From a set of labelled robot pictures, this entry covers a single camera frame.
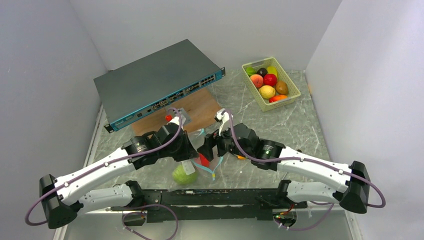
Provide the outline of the green cabbage toy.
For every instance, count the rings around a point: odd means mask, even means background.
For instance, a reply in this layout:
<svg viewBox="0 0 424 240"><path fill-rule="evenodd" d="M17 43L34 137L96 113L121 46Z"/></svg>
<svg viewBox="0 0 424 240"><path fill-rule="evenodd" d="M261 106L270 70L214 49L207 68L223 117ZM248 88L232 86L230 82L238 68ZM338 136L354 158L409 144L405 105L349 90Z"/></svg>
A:
<svg viewBox="0 0 424 240"><path fill-rule="evenodd" d="M182 165L177 166L172 172L173 180L181 186L194 183L197 180L198 175L199 173L196 170L191 174L186 174Z"/></svg>

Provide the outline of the yellow lemon toy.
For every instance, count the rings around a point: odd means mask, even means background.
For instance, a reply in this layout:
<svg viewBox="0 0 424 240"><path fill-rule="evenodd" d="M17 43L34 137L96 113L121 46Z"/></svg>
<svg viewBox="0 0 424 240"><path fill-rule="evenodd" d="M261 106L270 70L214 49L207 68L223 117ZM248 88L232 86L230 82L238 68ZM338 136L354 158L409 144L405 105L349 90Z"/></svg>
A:
<svg viewBox="0 0 424 240"><path fill-rule="evenodd" d="M263 99L266 99L266 100L268 100L268 99L270 99L270 98L272 98L276 95L275 88L273 86L270 86L270 85L263 85L262 87L260 87L258 89L258 92L259 92L260 96Z"/></svg>

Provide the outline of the clear zip top bag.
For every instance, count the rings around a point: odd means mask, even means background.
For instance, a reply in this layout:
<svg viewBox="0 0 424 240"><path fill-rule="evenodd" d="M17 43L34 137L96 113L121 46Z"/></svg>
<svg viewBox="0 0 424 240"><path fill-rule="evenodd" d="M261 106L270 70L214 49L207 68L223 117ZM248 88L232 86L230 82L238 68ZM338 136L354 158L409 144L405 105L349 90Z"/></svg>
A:
<svg viewBox="0 0 424 240"><path fill-rule="evenodd" d="M218 183L218 168L224 161L222 156L218 156L216 148L212 149L212 156L211 161L208 161L202 154L182 162L174 161L166 188L170 191L211 189Z"/></svg>

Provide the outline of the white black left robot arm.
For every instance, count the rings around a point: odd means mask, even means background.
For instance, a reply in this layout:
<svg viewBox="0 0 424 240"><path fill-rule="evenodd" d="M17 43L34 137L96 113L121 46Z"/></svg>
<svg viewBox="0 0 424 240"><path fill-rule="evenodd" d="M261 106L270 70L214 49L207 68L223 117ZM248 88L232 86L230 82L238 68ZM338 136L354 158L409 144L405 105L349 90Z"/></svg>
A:
<svg viewBox="0 0 424 240"><path fill-rule="evenodd" d="M153 165L159 159L183 162L198 156L188 133L171 121L158 131L132 137L108 156L76 172L60 177L47 174L39 180L44 224L49 229L57 229L79 215L103 207L137 210L145 197L136 181L130 180L118 187L97 187L120 175Z"/></svg>

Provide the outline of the red pepper toy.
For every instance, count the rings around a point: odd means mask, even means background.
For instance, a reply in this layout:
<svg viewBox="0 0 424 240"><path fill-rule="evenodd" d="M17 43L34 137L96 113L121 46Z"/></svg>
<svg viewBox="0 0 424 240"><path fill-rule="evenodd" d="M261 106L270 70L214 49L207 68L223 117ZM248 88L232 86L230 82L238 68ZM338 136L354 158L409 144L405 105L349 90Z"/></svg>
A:
<svg viewBox="0 0 424 240"><path fill-rule="evenodd" d="M203 167L208 168L210 166L210 162L208 161L208 159L205 156L203 156L201 153L199 154L199 159L200 159L200 164Z"/></svg>

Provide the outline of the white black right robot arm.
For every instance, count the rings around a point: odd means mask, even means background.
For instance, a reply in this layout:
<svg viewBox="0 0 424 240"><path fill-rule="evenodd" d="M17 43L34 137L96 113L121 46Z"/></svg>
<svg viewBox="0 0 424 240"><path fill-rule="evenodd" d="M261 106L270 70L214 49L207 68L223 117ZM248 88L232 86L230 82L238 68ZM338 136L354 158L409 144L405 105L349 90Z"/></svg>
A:
<svg viewBox="0 0 424 240"><path fill-rule="evenodd" d="M234 131L208 133L197 151L208 161L230 153L244 157L259 169L303 175L313 182L282 180L275 194L276 203L287 208L300 202L328 202L347 211L365 214L370 207L370 177L364 163L334 163L319 159L282 143L259 138L245 124Z"/></svg>

